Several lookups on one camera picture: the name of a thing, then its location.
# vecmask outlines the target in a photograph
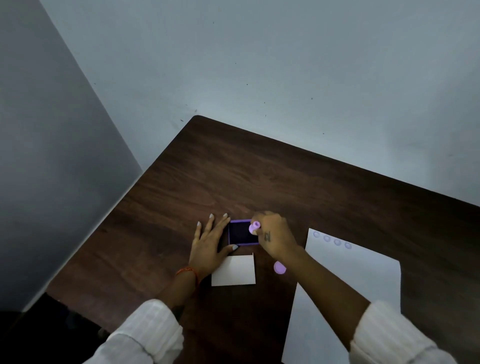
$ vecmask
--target person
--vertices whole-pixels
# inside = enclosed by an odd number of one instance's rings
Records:
[[[143,303],[114,331],[88,364],[171,364],[182,350],[182,328],[177,319],[198,283],[214,272],[228,254],[228,245],[217,253],[225,214],[213,227],[210,219],[202,233],[197,224],[189,265],[155,298]],[[352,364],[453,364],[453,357],[437,348],[408,319],[382,301],[369,302],[340,278],[311,258],[300,247],[279,214],[256,213],[252,222],[260,245],[298,280],[342,344]]]

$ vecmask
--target paper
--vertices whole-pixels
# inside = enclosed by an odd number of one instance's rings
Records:
[[[212,274],[212,287],[238,284],[255,284],[253,254],[227,256]]]
[[[312,229],[305,250],[369,301],[387,301],[400,312],[399,261]],[[348,364],[347,350],[299,284],[282,362]]]

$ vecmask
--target tattoo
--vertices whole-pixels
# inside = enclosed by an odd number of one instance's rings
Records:
[[[184,308],[185,308],[185,306],[175,306],[175,307],[172,308],[172,313],[175,316],[175,318],[177,319],[177,322],[180,321],[180,317],[183,314],[183,309]]]

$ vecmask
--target wooden table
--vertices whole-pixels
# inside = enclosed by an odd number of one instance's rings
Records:
[[[107,330],[188,261],[210,213],[287,217],[400,261],[402,312],[459,363],[480,362],[480,208],[196,116],[55,277],[48,293]],[[177,363],[279,363],[295,293],[260,246],[257,284],[210,287],[185,307]]]

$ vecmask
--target dark wood surface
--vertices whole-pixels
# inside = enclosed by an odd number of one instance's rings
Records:
[[[287,217],[400,261],[402,312],[459,363],[480,362],[480,208],[194,117],[55,277],[48,293],[114,330],[188,261],[210,213]],[[185,307],[177,363],[279,363],[295,292],[259,246],[257,284],[210,287]]]

